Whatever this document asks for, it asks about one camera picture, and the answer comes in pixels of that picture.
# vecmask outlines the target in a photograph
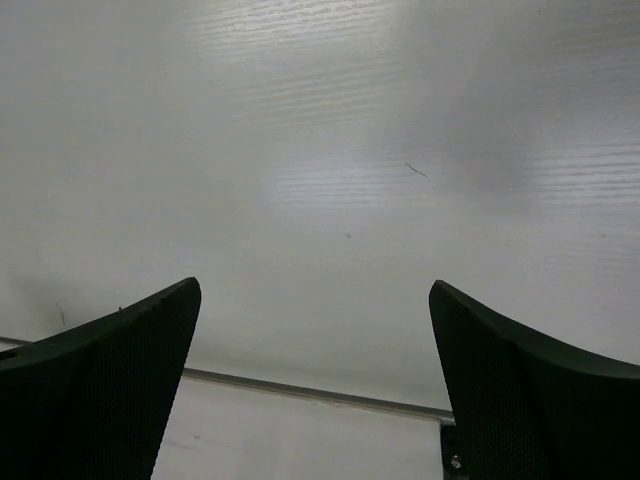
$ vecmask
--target gray edge trim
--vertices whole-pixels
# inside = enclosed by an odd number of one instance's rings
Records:
[[[32,342],[19,340],[16,338],[0,337],[0,343],[24,346]],[[285,383],[276,383],[266,380],[257,380],[255,378],[239,377],[236,375],[228,375],[226,373],[217,373],[189,367],[184,368],[183,376],[186,378],[203,380],[206,382],[217,383],[221,385],[230,385],[259,392],[285,395],[287,397],[348,405],[351,407],[364,408],[367,410],[377,410],[380,412],[395,413],[399,415],[408,415],[412,417],[429,418],[433,420],[439,420],[441,422],[453,422],[453,413],[449,410],[442,410],[439,408],[423,407],[420,405],[412,405],[408,403],[391,402],[388,400],[379,400],[376,398],[361,397],[357,395],[349,395],[346,393],[329,392],[326,390],[318,390],[315,388],[298,387],[296,385],[287,385]]]

